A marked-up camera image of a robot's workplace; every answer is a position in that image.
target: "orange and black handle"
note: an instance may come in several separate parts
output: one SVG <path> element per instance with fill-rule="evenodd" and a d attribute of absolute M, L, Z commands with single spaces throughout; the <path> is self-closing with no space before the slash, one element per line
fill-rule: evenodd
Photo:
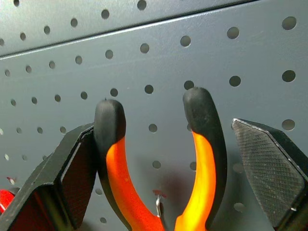
<path fill-rule="evenodd" d="M 220 120 L 210 93 L 192 88 L 183 96 L 196 149 L 197 169 L 191 198 L 175 231 L 206 231 L 219 209 L 227 180 L 227 155 Z M 163 231 L 160 218 L 139 198 L 129 176 L 125 153 L 123 106 L 101 101 L 95 112 L 94 138 L 100 153 L 99 175 L 107 199 L 132 231 Z"/>
<path fill-rule="evenodd" d="M 189 202 L 177 218 L 175 231 L 209 230 L 227 181 L 227 154 L 219 116 L 210 93 L 189 89 L 184 109 L 196 149 L 196 177 Z"/>
<path fill-rule="evenodd" d="M 131 231 L 164 231 L 138 196 L 130 179 L 125 152 L 126 120 L 121 103 L 99 102 L 94 138 L 99 152 L 99 176 L 104 193 L 124 225 Z"/>

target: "metal pegboard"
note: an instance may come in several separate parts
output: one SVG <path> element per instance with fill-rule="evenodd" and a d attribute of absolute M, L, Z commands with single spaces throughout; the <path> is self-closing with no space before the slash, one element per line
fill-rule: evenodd
<path fill-rule="evenodd" d="M 152 190 L 167 194 L 164 205 L 173 230 L 194 181 L 190 169 L 195 161 L 193 138 L 182 105 L 184 85 L 189 85 L 185 82 L 192 81 L 211 92 L 228 151 L 226 193 L 212 230 L 272 230 L 245 174 L 239 173 L 231 122 L 240 117 L 282 129 L 283 121 L 291 119 L 295 127 L 286 134 L 308 153 L 307 7 L 306 0 L 255 1 L 0 59 L 0 186 L 8 188 L 7 177 L 11 177 L 21 187 L 62 139 L 60 127 L 71 130 L 92 122 L 96 103 L 112 98 L 111 89 L 116 89 L 115 98 L 127 117 L 132 181 L 153 213 Z M 292 22 L 296 26 L 286 30 Z M 239 29 L 237 37 L 234 27 Z M 184 47 L 181 41 L 190 44 Z M 148 52 L 142 44 L 148 45 Z M 295 73 L 291 82 L 283 80 L 287 70 Z M 230 85 L 239 78 L 239 86 Z M 145 92 L 146 85 L 152 85 L 151 94 Z M 150 124 L 157 125 L 157 132 L 149 131 Z M 154 161 L 161 163 L 159 169 L 152 167 Z M 98 180 L 82 230 L 126 230 L 96 189 L 101 189 Z M 244 205 L 238 209 L 242 212 L 234 209 L 236 203 Z"/>
<path fill-rule="evenodd" d="M 0 0 L 0 56 L 252 0 Z"/>

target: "black plastic part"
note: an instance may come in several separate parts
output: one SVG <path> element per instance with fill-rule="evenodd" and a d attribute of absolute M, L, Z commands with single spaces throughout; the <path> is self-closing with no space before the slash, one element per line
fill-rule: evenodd
<path fill-rule="evenodd" d="M 256 198 L 277 231 L 308 230 L 308 157 L 282 131 L 234 119 L 232 128 Z"/>
<path fill-rule="evenodd" d="M 96 155 L 93 124 L 67 133 L 0 216 L 0 230 L 71 231 L 79 228 L 94 186 Z"/>
<path fill-rule="evenodd" d="M 116 100 L 100 101 L 95 109 L 94 138 L 102 159 L 106 158 L 109 148 L 125 136 L 125 132 L 122 104 Z"/>
<path fill-rule="evenodd" d="M 98 174 L 100 176 L 103 191 L 110 206 L 130 231 L 131 226 L 121 213 L 111 191 L 106 166 L 108 150 L 113 144 L 124 138 L 125 133 L 126 120 L 122 104 L 116 100 L 100 101 L 96 106 L 94 118 L 94 139 L 99 152 Z"/>
<path fill-rule="evenodd" d="M 220 207 L 227 182 L 227 152 L 219 116 L 210 93 L 191 88 L 183 96 L 186 118 L 192 131 L 204 136 L 212 146 L 216 167 L 216 190 L 205 227 L 210 228 Z"/>

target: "metal hook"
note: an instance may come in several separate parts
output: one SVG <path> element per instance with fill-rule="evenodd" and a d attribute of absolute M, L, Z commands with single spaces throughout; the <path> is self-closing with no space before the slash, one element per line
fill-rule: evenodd
<path fill-rule="evenodd" d="M 157 198 L 156 198 L 155 206 L 156 206 L 156 211 L 157 211 L 157 217 L 160 218 L 165 231 L 168 231 L 167 226 L 166 226 L 166 221 L 165 221 L 165 218 L 164 218 L 163 203 L 161 202 L 163 197 L 160 194 L 158 194 L 156 196 L 157 196 Z"/>

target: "hand tool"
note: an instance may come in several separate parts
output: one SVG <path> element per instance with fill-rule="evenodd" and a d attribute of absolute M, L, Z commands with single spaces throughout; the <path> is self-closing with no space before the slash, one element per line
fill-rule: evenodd
<path fill-rule="evenodd" d="M 0 230 L 78 229 L 94 186 L 96 152 L 93 124 L 68 132 L 0 216 Z"/>
<path fill-rule="evenodd" d="M 183 101 L 194 137 L 197 171 L 191 198 L 176 221 L 175 231 L 204 231 L 210 227 L 224 194 L 226 149 L 209 92 L 190 89 Z M 78 229 L 98 170 L 109 203 L 129 230 L 163 231 L 162 194 L 157 197 L 155 216 L 130 180 L 125 132 L 122 105 L 114 100 L 100 102 L 94 124 L 67 133 L 56 150 L 33 171 L 0 216 L 0 230 Z"/>
<path fill-rule="evenodd" d="M 184 94 L 183 102 L 194 137 L 197 170 L 191 198 L 177 218 L 174 230 L 205 231 L 218 211 L 225 190 L 225 142 L 214 102 L 207 90 L 192 88 Z M 126 119 L 121 103 L 101 101 L 95 112 L 94 138 L 100 153 L 98 172 L 102 187 L 129 230 L 163 231 L 162 222 L 143 204 L 130 179 L 125 133 Z"/>
<path fill-rule="evenodd" d="M 308 158 L 282 131 L 234 119 L 243 166 L 276 231 L 308 230 Z"/>

